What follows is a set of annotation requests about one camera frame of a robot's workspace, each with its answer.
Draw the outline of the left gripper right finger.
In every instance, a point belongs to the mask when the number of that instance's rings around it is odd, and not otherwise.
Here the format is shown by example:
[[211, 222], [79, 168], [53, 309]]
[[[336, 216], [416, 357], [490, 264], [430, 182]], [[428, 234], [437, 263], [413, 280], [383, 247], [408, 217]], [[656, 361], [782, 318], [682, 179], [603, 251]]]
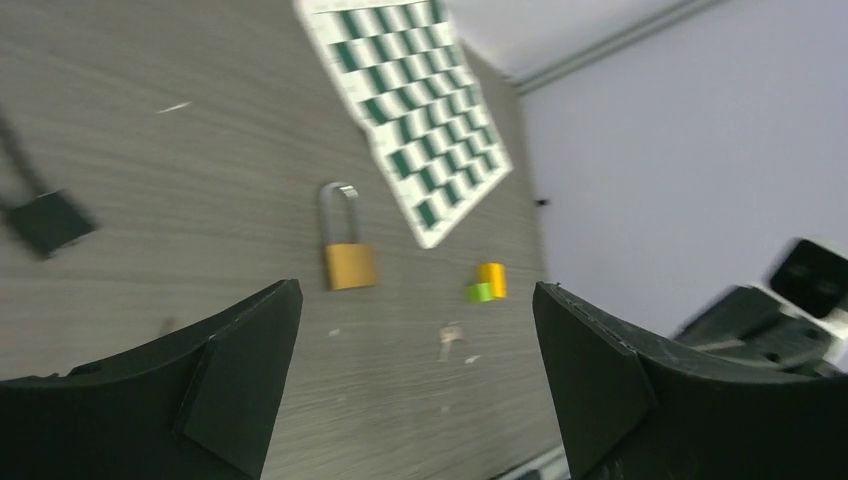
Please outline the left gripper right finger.
[[532, 301], [575, 479], [843, 479], [847, 378], [743, 366], [552, 284]]

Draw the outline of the brass padlock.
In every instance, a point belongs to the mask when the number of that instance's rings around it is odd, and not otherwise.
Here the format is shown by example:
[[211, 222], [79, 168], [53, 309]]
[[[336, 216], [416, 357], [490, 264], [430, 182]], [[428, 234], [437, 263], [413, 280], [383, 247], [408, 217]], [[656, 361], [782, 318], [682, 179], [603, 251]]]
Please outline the brass padlock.
[[[335, 192], [345, 199], [350, 240], [335, 239], [330, 207]], [[319, 191], [319, 219], [324, 246], [328, 288], [332, 291], [374, 287], [378, 283], [373, 247], [361, 242], [358, 190], [350, 183], [333, 181]]]

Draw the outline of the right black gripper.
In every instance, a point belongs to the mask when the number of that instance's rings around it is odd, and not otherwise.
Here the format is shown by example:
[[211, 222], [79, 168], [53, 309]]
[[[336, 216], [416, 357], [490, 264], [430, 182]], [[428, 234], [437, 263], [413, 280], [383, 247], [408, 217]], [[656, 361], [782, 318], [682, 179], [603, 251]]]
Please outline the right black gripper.
[[743, 366], [805, 376], [829, 374], [829, 333], [755, 287], [726, 291], [672, 339]]

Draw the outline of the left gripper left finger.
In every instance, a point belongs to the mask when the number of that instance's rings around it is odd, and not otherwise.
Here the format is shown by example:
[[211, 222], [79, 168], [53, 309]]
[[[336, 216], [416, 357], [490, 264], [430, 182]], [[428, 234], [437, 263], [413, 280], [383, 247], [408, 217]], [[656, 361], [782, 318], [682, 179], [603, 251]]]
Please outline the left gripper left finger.
[[65, 375], [1, 384], [5, 479], [257, 479], [303, 295], [278, 281]]

